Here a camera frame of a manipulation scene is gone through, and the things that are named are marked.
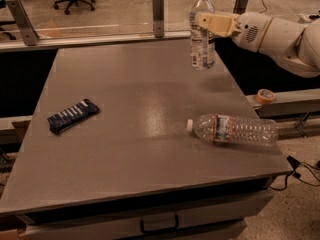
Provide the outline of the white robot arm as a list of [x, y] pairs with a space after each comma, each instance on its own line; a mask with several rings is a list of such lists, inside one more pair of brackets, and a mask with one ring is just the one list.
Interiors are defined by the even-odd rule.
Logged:
[[270, 57], [279, 67], [304, 78], [320, 75], [320, 22], [302, 24], [262, 13], [201, 12], [196, 24], [240, 48]]

